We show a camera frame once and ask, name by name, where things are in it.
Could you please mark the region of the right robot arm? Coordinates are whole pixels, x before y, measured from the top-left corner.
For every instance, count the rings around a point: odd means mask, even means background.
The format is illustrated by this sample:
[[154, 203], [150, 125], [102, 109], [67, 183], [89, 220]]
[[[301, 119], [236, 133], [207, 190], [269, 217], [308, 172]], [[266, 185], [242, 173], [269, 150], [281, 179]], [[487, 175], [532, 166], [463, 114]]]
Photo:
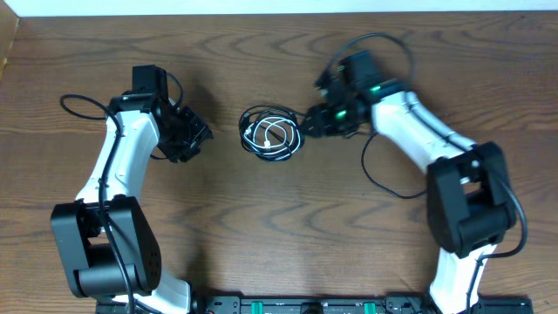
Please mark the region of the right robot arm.
[[510, 187], [501, 148], [478, 144], [445, 125], [420, 102], [408, 83], [384, 77], [368, 51], [325, 67], [315, 86], [325, 101], [312, 106], [302, 132], [321, 138], [357, 130], [368, 123], [391, 140], [425, 175], [426, 213], [439, 245], [429, 295], [440, 313], [472, 313], [480, 307], [478, 288], [490, 259], [518, 254], [497, 252], [515, 224], [527, 234], [527, 219]]

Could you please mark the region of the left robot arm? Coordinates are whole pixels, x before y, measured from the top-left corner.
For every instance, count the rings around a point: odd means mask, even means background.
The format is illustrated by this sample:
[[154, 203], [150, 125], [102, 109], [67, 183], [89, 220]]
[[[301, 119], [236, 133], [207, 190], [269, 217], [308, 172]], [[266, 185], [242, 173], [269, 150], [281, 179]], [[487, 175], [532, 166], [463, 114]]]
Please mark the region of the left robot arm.
[[191, 285], [164, 270], [160, 246], [140, 207], [153, 150], [187, 162], [213, 134], [192, 109], [171, 99], [172, 74], [136, 65], [130, 90], [103, 111], [104, 144], [90, 178], [72, 202], [56, 205], [51, 229], [66, 281], [77, 298], [93, 298], [101, 313], [195, 313]]

